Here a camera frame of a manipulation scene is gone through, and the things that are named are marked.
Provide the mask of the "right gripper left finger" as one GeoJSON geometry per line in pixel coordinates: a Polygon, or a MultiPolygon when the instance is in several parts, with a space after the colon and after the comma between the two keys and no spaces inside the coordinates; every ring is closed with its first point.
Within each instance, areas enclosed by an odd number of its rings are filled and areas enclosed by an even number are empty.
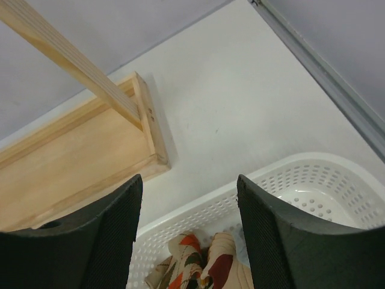
{"type": "Polygon", "coordinates": [[[37,229],[1,233],[1,288],[125,288],[143,195],[135,175],[37,229]]]}

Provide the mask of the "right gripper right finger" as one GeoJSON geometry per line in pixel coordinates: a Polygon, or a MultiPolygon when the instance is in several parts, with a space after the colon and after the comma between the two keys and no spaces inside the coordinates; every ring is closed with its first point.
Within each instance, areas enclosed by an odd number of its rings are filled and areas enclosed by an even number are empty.
{"type": "Polygon", "coordinates": [[[244,175],[238,207],[255,288],[384,288],[384,228],[329,222],[244,175]]]}

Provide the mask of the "grey sock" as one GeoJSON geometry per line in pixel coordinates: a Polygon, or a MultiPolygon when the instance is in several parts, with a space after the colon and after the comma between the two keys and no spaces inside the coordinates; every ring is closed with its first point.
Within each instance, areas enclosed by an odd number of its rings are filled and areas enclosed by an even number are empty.
{"type": "Polygon", "coordinates": [[[247,246],[242,226],[237,226],[232,231],[232,237],[235,242],[236,257],[238,261],[246,267],[250,268],[250,261],[248,257],[247,246]]]}

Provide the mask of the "beige argyle sock front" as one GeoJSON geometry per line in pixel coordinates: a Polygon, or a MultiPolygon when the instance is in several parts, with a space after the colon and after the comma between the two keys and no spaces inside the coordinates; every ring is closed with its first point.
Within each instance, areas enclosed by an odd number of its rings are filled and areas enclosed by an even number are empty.
{"type": "Polygon", "coordinates": [[[168,242],[170,256],[144,279],[149,288],[213,288],[211,277],[201,278],[208,262],[208,248],[201,247],[192,232],[183,232],[168,242]]]}

